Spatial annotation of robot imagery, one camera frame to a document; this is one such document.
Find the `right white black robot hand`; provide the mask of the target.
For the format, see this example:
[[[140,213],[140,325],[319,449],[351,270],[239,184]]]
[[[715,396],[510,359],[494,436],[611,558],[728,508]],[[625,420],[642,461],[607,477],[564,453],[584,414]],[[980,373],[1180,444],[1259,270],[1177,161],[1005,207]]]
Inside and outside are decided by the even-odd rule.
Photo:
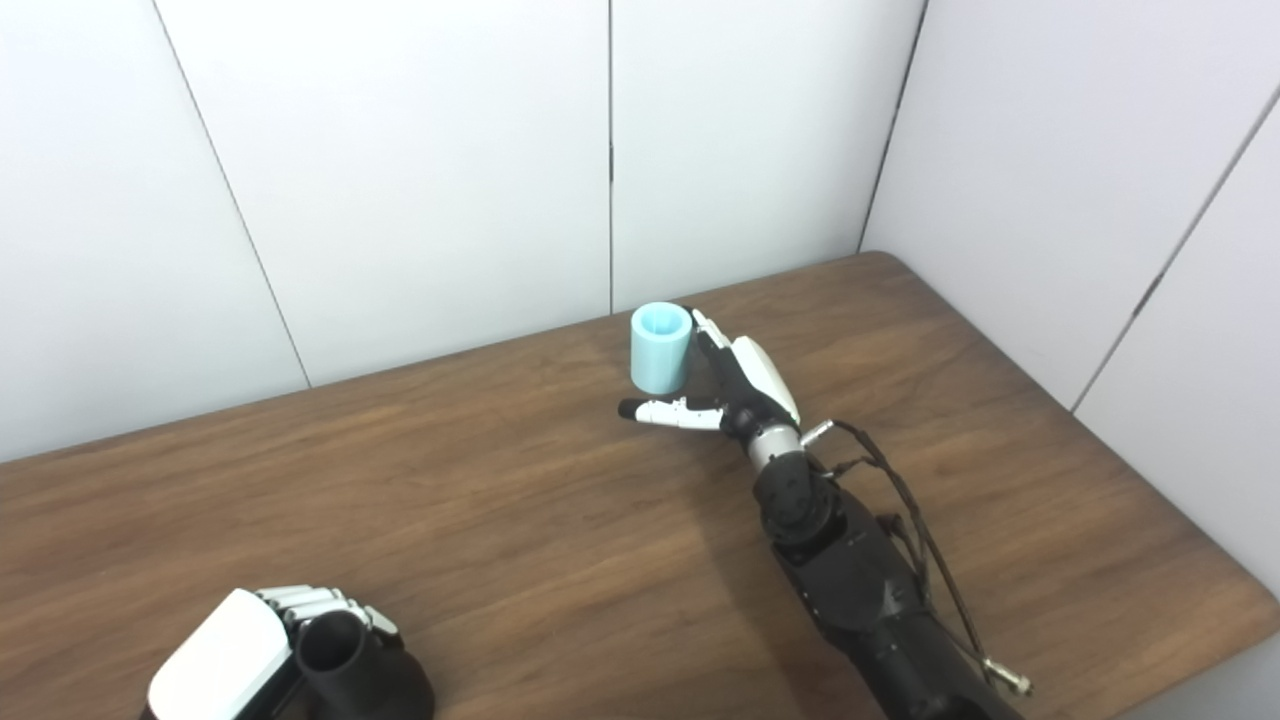
[[[749,439],[774,424],[799,428],[796,404],[763,347],[731,340],[701,311],[672,302],[645,304],[630,320],[631,379],[645,398],[620,401],[621,418],[690,430],[722,430]],[[707,361],[716,392],[671,395],[685,387],[692,351]]]

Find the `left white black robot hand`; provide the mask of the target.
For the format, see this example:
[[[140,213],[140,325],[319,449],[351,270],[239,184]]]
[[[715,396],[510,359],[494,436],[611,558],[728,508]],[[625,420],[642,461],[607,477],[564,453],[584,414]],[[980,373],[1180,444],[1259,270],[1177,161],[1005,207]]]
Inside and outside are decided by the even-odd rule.
[[[278,719],[306,684],[294,661],[300,633],[335,611],[357,618],[379,641],[403,647],[399,628],[388,616],[338,588],[238,588],[154,674],[141,716]]]

